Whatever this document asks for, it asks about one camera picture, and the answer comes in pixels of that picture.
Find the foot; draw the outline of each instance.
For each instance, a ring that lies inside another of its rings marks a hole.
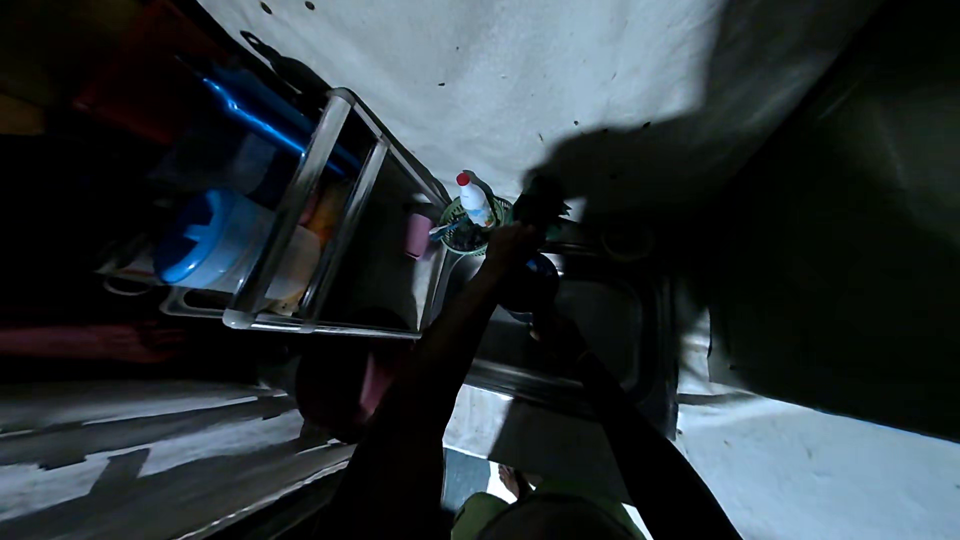
[[[513,467],[500,465],[498,472],[500,474],[500,481],[503,482],[507,490],[514,494],[518,501],[529,495],[532,491],[527,479],[523,477],[523,473],[515,470]]]

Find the metal rack frame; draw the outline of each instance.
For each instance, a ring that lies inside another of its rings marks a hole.
[[[328,92],[328,97],[317,130],[313,133],[310,144],[303,153],[294,179],[287,186],[283,198],[276,208],[276,218],[267,238],[267,244],[251,268],[250,273],[242,281],[240,288],[233,294],[228,307],[226,309],[191,307],[184,301],[184,295],[190,289],[171,287],[170,295],[160,305],[161,311],[169,315],[221,318],[228,327],[241,330],[296,331],[406,339],[420,337],[420,333],[417,331],[397,331],[319,320],[326,297],[337,276],[337,271],[353,238],[353,233],[357,229],[363,210],[370,199],[380,168],[388,155],[393,156],[406,176],[413,181],[414,185],[432,204],[443,209],[450,203],[449,197],[442,189],[438,188],[433,179],[428,182],[410,165],[410,162],[401,152],[403,147],[390,133],[380,128],[372,113],[349,90],[334,88]],[[340,136],[340,131],[347,122],[351,110],[356,112],[370,128],[376,142],[367,155],[367,159],[360,170],[359,178],[347,199],[337,232],[324,247],[320,263],[317,265],[310,284],[300,300],[298,313],[302,315],[302,318],[260,312],[260,308],[265,304],[267,288],[270,286],[270,282],[273,280],[280,261],[290,244],[290,239],[297,229],[297,223],[307,200],[317,189],[320,173],[326,166],[333,145]],[[431,320],[430,307],[436,293],[436,281],[440,276],[439,270],[444,264],[444,256],[444,251],[440,251],[434,256],[436,270],[434,275],[436,278],[430,283],[427,292],[426,303],[420,318],[421,328],[425,327]]]

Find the plastic container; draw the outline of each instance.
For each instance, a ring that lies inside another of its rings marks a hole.
[[[496,221],[493,218],[493,209],[487,194],[479,185],[474,184],[467,171],[457,175],[457,185],[460,187],[460,205],[467,212],[470,221],[480,227],[492,227]]]
[[[263,250],[274,213],[231,189],[194,197],[160,240],[154,270],[164,282],[235,293]],[[267,298],[283,300],[306,288],[320,261],[320,240],[297,227]]]

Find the pink cup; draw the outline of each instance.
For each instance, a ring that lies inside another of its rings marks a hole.
[[[430,230],[433,229],[433,221],[429,217],[418,213],[411,214],[407,221],[407,241],[404,246],[406,254],[416,260],[420,260],[426,253],[426,248],[430,244]]]

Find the red object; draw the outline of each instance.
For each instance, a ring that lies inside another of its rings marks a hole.
[[[124,34],[113,60],[73,100],[77,110],[163,145],[187,128],[204,92],[175,58],[223,63],[228,54],[166,0],[153,2]]]

